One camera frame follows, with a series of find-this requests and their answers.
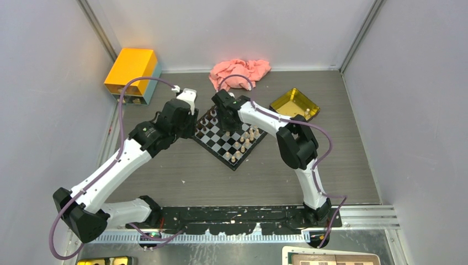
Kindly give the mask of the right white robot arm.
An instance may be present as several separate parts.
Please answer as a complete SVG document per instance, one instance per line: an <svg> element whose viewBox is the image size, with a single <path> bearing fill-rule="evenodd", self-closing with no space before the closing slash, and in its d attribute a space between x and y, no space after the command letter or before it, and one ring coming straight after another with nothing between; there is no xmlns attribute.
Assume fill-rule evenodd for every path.
<svg viewBox="0 0 468 265"><path fill-rule="evenodd" d="M246 96L235 98L223 89L211 100L217 107L224 131L233 132L242 124L249 124L276 138L283 162L294 170L299 179L308 223L319 227L326 222L331 201L325 195L316 166L318 141L305 118L280 115Z"/></svg>

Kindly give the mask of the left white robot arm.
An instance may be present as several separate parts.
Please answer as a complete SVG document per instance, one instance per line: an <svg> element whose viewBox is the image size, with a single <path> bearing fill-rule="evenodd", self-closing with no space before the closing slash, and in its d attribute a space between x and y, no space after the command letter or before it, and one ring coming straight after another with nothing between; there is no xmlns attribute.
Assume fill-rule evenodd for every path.
<svg viewBox="0 0 468 265"><path fill-rule="evenodd" d="M155 120L136 125L123 147L91 176L71 190L59 188L53 199L61 219L83 243L98 238L106 229L127 224L156 227L162 218L161 207L148 195L132 201L105 201L134 171L166 150L179 138L194 135L198 109L195 99L169 100Z"/></svg>

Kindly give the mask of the gold tin tray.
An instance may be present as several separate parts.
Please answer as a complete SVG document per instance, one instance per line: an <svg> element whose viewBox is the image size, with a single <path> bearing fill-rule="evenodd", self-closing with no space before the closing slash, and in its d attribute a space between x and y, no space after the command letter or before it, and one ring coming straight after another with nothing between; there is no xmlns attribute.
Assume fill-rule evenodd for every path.
<svg viewBox="0 0 468 265"><path fill-rule="evenodd" d="M305 115L307 108L310 109L309 116ZM282 94L270 104L269 109L278 114L287 116L296 116L300 114L306 119L306 121L312 120L320 112L320 107L297 88L292 88Z"/></svg>

